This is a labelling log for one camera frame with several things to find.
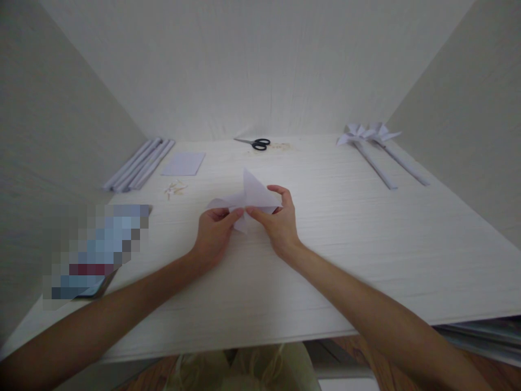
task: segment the white wall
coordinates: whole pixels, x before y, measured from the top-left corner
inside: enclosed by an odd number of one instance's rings
[[[148,136],[387,120],[472,0],[41,0]]]
[[[521,249],[521,2],[478,0],[389,127]]]
[[[0,344],[42,293],[50,204],[105,204],[145,137],[32,1],[0,5]]]

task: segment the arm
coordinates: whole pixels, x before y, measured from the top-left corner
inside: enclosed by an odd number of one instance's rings
[[[242,209],[203,213],[194,248],[187,255],[43,331],[0,363],[2,383],[13,390],[53,389],[99,360],[153,310],[219,263],[233,223],[242,213]]]
[[[264,226],[276,254],[321,292],[372,346],[425,389],[491,390],[472,364],[422,319],[307,249],[297,235],[289,191],[275,185],[268,189],[282,195],[284,208],[267,215],[247,207],[248,214]]]

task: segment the forearm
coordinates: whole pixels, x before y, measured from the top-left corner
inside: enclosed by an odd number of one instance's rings
[[[142,319],[205,271],[193,267],[195,260],[195,255],[187,254],[49,327],[0,363],[3,381],[9,381],[12,389],[52,389],[96,362]]]
[[[372,346],[423,385],[490,390],[452,345],[407,308],[304,246],[297,246],[291,253],[286,261]]]

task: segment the scissor blade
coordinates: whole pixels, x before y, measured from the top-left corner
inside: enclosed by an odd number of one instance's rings
[[[248,143],[248,144],[253,144],[253,141],[248,141],[248,140],[241,140],[240,138],[234,138],[235,141],[240,141],[240,142],[245,142],[245,143]]]

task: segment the scissors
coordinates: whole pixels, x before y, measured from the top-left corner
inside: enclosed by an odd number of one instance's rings
[[[234,140],[251,144],[251,147],[256,150],[267,150],[271,143],[267,138],[258,138],[254,141],[241,140],[240,138],[234,138]]]

